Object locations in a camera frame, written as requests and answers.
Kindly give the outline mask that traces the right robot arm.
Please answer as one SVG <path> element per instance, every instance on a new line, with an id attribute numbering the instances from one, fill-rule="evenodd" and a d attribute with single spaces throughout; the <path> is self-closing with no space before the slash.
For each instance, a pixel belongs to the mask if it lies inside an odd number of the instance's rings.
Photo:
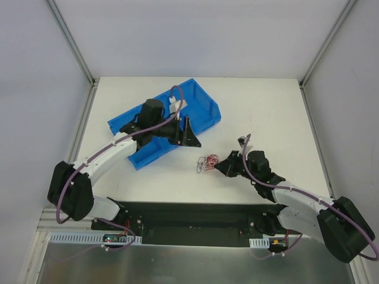
<path id="1" fill-rule="evenodd" d="M 288 229 L 303 233 L 323 243 L 344 263 L 360 256 L 368 246 L 378 253 L 374 232 L 350 199 L 316 196 L 295 187 L 271 170 L 263 151 L 243 156 L 234 150 L 214 167 L 228 178 L 249 179 L 261 197 L 275 203 L 278 212 L 266 219 L 270 232 L 278 234 Z"/>

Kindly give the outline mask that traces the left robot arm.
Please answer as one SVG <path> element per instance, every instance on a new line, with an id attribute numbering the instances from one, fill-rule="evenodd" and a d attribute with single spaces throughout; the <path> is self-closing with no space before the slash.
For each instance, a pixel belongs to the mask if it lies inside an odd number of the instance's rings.
<path id="1" fill-rule="evenodd" d="M 104 219 L 112 230 L 121 229 L 125 216 L 120 204 L 93 193 L 100 177 L 121 160 L 143 151 L 156 137 L 175 146 L 201 147 L 189 117 L 180 117 L 181 109 L 187 105 L 185 100 L 171 99 L 170 103 L 171 113 L 165 118 L 162 101 L 148 99 L 141 111 L 99 150 L 73 163 L 61 161 L 55 166 L 47 199 L 56 207 L 59 224 L 92 217 Z"/>

